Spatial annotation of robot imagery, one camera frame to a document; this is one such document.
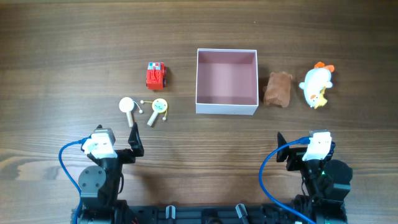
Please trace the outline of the brown plush bear toy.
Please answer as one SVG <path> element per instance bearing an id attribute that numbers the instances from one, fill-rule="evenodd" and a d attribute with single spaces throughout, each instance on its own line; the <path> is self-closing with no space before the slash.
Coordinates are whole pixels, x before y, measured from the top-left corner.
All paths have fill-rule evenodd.
<path id="1" fill-rule="evenodd" d="M 290 89 L 293 76 L 286 72 L 271 72 L 267 86 L 264 90 L 264 103 L 266 105 L 279 105 L 283 108 L 290 103 Z"/>

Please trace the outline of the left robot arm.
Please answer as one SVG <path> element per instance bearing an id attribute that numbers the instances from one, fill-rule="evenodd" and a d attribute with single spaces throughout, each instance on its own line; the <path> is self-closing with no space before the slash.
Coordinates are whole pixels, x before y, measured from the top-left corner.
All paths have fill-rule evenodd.
<path id="1" fill-rule="evenodd" d="M 119 200 L 123 191 L 123 165 L 133 164 L 144 155 L 137 123 L 128 138 L 129 149 L 114 149 L 113 130 L 102 125 L 81 144 L 81 150 L 95 163 L 84 169 L 79 178 L 80 202 L 72 214 L 72 223 L 139 223 L 126 200 Z"/>

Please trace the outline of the red toy fire truck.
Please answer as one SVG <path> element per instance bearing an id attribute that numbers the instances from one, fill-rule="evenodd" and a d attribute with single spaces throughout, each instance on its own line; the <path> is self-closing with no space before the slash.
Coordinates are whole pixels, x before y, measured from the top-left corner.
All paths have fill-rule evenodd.
<path id="1" fill-rule="evenodd" d="M 163 90 L 166 86 L 167 69 L 163 62 L 149 62 L 146 73 L 146 87 L 150 90 Z"/>

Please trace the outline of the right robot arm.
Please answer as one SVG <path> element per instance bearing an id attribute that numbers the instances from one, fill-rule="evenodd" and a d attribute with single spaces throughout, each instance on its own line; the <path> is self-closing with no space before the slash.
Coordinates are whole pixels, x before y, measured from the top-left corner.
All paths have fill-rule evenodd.
<path id="1" fill-rule="evenodd" d="M 315 223 L 347 223 L 345 197 L 353 170 L 332 158 L 336 144 L 326 130 L 310 131 L 304 147 L 287 146 L 277 153 L 288 171 L 299 171 L 307 193 L 292 200 L 292 208 Z"/>

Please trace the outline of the white plush chicken toy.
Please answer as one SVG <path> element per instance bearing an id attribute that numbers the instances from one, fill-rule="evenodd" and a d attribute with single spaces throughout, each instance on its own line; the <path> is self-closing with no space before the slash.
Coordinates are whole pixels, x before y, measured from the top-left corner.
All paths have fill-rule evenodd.
<path id="1" fill-rule="evenodd" d="M 333 65 L 318 62 L 307 72 L 304 82 L 299 83 L 299 88 L 303 90 L 305 100 L 311 108 L 317 109 L 326 105 L 324 94 L 327 88 L 333 87 L 331 76 L 334 71 Z"/>

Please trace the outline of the yellow cat rattle drum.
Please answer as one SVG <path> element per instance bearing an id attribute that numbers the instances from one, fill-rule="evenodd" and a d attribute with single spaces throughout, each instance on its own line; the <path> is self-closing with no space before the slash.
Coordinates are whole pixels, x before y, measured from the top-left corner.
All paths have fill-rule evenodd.
<path id="1" fill-rule="evenodd" d="M 163 98 L 158 98 L 155 99 L 154 101 L 144 101 L 141 100 L 140 101 L 141 104 L 145 104 L 145 103 L 150 103 L 153 113 L 150 116 L 147 125 L 152 127 L 153 123 L 155 122 L 155 120 L 157 119 L 159 114 L 164 114 L 162 120 L 166 121 L 167 120 L 167 113 L 168 113 L 168 103 L 165 99 Z"/>

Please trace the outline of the white pig rattle drum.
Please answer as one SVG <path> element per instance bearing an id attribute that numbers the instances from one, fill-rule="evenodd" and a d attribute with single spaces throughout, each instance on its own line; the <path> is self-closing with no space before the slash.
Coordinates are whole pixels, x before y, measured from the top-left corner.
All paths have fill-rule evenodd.
<path id="1" fill-rule="evenodd" d="M 144 111 L 141 109 L 139 104 L 130 97 L 124 97 L 119 102 L 119 109 L 126 114 L 127 122 L 130 128 L 134 125 L 133 110 L 137 107 L 140 114 Z"/>

